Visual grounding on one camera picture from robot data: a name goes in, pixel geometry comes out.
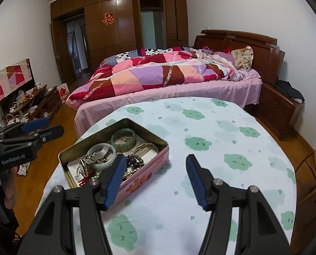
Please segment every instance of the wooden headboard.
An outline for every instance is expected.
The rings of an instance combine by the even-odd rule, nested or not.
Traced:
[[[196,49],[208,46],[215,52],[222,52],[229,47],[235,50],[251,46],[254,51],[252,68],[260,74],[263,82],[275,85],[285,56],[285,52],[273,46],[278,44],[276,38],[233,30],[202,30],[201,33],[205,35],[196,37]]]

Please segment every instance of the wardrobe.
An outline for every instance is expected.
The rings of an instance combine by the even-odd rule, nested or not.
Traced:
[[[56,0],[50,6],[52,20],[84,15],[93,70],[121,52],[188,46],[186,0]]]

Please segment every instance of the tablecloth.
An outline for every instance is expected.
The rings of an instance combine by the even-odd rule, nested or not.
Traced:
[[[102,217],[113,254],[198,254],[210,213],[194,196],[185,168],[188,154],[195,154],[202,167],[230,186],[258,186],[290,242],[296,208],[294,169],[254,117],[218,99],[161,99],[119,108],[78,141],[123,118],[166,140],[170,156],[158,173]],[[46,185],[43,200],[55,185],[68,188],[60,166]],[[237,227],[234,208],[228,255],[235,252]],[[78,209],[74,235],[78,254],[84,254]]]

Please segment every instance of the bolt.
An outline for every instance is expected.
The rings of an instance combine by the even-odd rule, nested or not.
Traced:
[[[94,177],[90,180],[90,184],[93,186],[97,185],[98,183],[99,183],[98,179],[96,179]]]
[[[256,186],[250,186],[249,190],[251,190],[253,193],[257,193],[258,192],[258,188]]]
[[[214,179],[214,184],[216,186],[221,186],[223,184],[223,180],[222,179],[219,179],[219,178],[215,178]]]
[[[63,187],[58,185],[53,188],[53,192],[60,193],[63,190]]]

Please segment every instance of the nightstand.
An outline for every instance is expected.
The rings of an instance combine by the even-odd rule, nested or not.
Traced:
[[[262,85],[256,117],[281,140],[294,126],[303,103],[299,104],[268,83]]]

